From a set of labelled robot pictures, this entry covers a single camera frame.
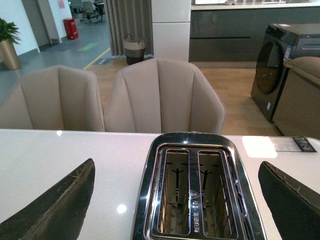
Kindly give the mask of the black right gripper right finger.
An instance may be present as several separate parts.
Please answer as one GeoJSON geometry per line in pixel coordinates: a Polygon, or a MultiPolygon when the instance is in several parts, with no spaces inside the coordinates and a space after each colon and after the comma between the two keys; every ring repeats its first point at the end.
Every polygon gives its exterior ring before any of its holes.
{"type": "Polygon", "coordinates": [[[267,161],[258,170],[262,195],[283,240],[320,238],[320,194],[267,161]]]}

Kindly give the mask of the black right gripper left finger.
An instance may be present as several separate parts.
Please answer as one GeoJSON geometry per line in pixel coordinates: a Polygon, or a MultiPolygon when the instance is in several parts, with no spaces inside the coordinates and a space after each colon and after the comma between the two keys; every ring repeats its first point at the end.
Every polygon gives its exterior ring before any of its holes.
{"type": "Polygon", "coordinates": [[[92,198],[95,163],[89,158],[0,224],[2,240],[76,240],[92,198]]]}

